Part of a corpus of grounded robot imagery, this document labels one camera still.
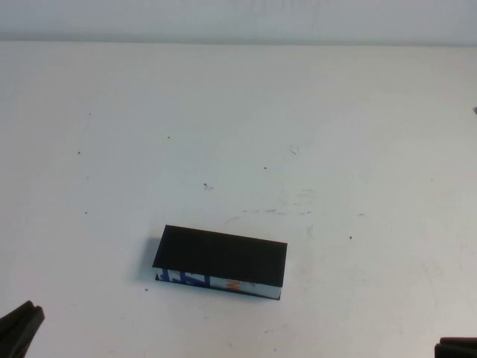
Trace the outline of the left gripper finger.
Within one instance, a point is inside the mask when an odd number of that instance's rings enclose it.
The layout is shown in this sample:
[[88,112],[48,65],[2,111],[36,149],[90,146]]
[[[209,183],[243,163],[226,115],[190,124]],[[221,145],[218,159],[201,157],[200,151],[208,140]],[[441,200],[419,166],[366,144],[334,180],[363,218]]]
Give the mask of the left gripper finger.
[[32,301],[26,301],[12,312],[3,316],[0,321],[0,334],[4,339],[14,328],[20,327],[22,324],[30,321],[34,314],[34,304]]
[[30,321],[14,328],[6,338],[1,338],[1,358],[23,358],[45,319],[42,307],[34,305],[34,314]]

